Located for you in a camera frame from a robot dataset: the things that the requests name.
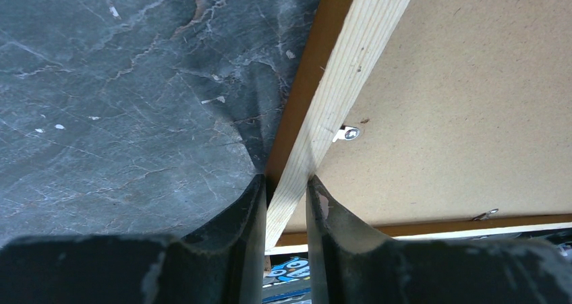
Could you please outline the brown cardboard backing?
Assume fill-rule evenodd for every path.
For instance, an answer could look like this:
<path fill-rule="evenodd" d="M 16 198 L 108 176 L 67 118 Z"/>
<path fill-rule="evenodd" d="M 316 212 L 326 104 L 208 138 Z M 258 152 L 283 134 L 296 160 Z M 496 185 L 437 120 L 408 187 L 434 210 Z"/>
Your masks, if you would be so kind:
<path fill-rule="evenodd" d="M 571 212 L 571 0 L 410 0 L 318 176 L 362 220 Z"/>

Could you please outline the wooden picture frame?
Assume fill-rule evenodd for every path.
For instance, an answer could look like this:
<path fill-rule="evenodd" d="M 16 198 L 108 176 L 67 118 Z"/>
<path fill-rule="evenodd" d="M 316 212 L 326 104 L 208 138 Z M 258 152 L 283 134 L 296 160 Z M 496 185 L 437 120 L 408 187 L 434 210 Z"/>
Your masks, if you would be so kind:
<path fill-rule="evenodd" d="M 345 122 L 410 0 L 322 0 L 284 115 L 281 136 L 295 136 L 289 152 L 277 142 L 268 168 L 279 180 L 268 211 L 269 253 L 307 250 L 301 197 L 318 176 L 332 140 Z M 568 214 L 500 216 L 373 225 L 400 239 L 566 229 Z"/>

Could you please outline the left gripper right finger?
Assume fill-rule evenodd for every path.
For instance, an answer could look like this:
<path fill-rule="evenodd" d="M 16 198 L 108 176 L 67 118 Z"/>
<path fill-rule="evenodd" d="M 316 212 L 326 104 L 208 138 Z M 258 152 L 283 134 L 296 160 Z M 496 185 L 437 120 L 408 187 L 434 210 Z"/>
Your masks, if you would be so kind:
<path fill-rule="evenodd" d="M 571 302 L 571 264 L 547 242 L 400 241 L 318 177 L 308 181 L 306 219 L 314 303 Z"/>

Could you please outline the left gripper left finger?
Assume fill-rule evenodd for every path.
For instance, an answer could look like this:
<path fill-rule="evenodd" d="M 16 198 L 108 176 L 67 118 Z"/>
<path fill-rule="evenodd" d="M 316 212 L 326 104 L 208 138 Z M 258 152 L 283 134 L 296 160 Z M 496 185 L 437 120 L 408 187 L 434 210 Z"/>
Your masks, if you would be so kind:
<path fill-rule="evenodd" d="M 260 303 L 266 184 L 184 237 L 27 236 L 1 249 L 2 303 Z"/>

